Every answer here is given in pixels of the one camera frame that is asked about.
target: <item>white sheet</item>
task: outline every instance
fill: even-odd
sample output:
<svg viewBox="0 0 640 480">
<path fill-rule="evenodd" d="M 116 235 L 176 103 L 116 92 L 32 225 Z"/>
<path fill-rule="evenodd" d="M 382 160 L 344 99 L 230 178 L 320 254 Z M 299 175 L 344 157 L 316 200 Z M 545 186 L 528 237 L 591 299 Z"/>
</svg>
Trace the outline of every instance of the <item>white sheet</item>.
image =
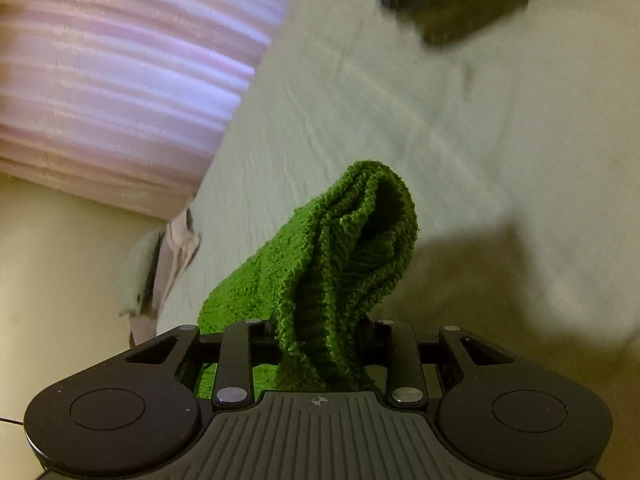
<svg viewBox="0 0 640 480">
<path fill-rule="evenodd" d="M 595 389 L 602 470 L 640 478 L 640 0 L 531 0 L 428 50 L 375 0 L 295 0 L 193 204 L 203 241 L 159 321 L 354 160 L 396 170 L 421 232 L 376 311 L 462 324 Z"/>
</svg>

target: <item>ribbed gray panel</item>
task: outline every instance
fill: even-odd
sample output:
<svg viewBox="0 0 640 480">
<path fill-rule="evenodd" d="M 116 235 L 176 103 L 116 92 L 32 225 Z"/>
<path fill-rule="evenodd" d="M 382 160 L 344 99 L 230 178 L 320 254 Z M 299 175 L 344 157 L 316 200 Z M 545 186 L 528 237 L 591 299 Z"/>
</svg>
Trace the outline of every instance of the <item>ribbed gray panel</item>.
<svg viewBox="0 0 640 480">
<path fill-rule="evenodd" d="M 318 394 L 267 392 L 254 408 L 221 413 L 187 453 L 136 480 L 495 479 L 453 457 L 420 415 L 388 410 L 371 392 L 321 395 L 319 406 Z"/>
</svg>

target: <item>fuzzy green sock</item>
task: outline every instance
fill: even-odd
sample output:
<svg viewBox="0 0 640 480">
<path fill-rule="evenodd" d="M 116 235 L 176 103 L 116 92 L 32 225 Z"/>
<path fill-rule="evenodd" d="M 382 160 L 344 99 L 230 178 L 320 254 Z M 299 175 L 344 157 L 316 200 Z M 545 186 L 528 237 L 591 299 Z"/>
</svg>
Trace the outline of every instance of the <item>fuzzy green sock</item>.
<svg viewBox="0 0 640 480">
<path fill-rule="evenodd" d="M 274 315 L 284 357 L 278 367 L 254 368 L 258 391 L 370 388 L 354 331 L 400 280 L 417 232 L 402 180 L 380 162 L 357 162 L 213 290 L 200 330 L 222 332 L 242 319 Z M 201 397 L 210 396 L 213 378 L 206 370 Z"/>
</svg>

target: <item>sheer curtain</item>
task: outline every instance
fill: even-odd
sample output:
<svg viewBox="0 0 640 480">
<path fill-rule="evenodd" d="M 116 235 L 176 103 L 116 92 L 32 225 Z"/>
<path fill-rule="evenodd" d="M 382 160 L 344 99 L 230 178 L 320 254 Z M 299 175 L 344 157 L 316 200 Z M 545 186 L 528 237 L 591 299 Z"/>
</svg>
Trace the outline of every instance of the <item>sheer curtain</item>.
<svg viewBox="0 0 640 480">
<path fill-rule="evenodd" d="M 0 171 L 172 218 L 289 1 L 0 0 Z"/>
</svg>

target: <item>wall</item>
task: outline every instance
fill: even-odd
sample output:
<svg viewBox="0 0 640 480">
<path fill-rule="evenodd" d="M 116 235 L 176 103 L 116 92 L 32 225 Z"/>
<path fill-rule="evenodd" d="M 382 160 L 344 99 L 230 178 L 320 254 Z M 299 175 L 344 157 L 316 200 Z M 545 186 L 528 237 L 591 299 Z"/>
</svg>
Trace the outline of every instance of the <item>wall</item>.
<svg viewBox="0 0 640 480">
<path fill-rule="evenodd" d="M 21 422 L 41 389 L 128 348 L 113 277 L 161 223 L 0 174 L 0 418 Z M 18 430 L 0 422 L 0 478 L 37 475 Z"/>
</svg>

